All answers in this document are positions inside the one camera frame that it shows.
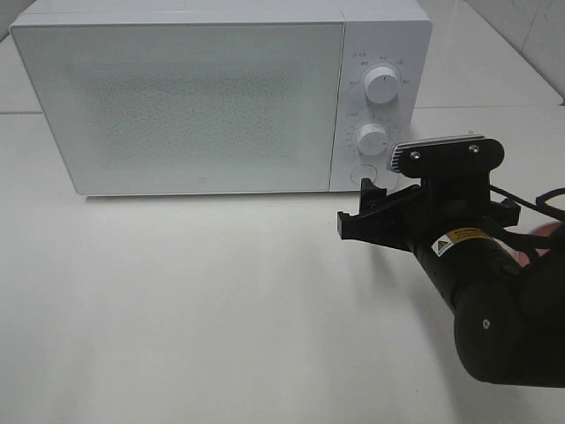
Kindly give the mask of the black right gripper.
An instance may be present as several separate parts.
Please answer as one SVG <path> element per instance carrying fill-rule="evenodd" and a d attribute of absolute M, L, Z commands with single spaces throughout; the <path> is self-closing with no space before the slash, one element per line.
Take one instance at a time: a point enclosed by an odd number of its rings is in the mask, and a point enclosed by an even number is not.
<path fill-rule="evenodd" d="M 501 228 L 514 226 L 519 205 L 510 199 L 490 199 L 490 189 L 474 183 L 473 190 L 450 192 L 434 184 L 410 185 L 391 193 L 370 178 L 361 180 L 358 213 L 337 214 L 337 231 L 342 240 L 356 240 L 400 251 L 414 252 L 425 237 L 460 227 L 479 227 L 489 218 Z"/>

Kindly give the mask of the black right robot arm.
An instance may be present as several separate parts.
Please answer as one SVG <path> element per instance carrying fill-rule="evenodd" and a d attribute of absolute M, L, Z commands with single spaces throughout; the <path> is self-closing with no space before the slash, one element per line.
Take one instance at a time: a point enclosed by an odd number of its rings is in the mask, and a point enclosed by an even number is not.
<path fill-rule="evenodd" d="M 454 316 L 456 352 L 481 382 L 564 384 L 564 228 L 513 232 L 527 201 L 479 184 L 412 185 L 388 193 L 364 180 L 356 215 L 339 213 L 342 239 L 414 255 Z"/>

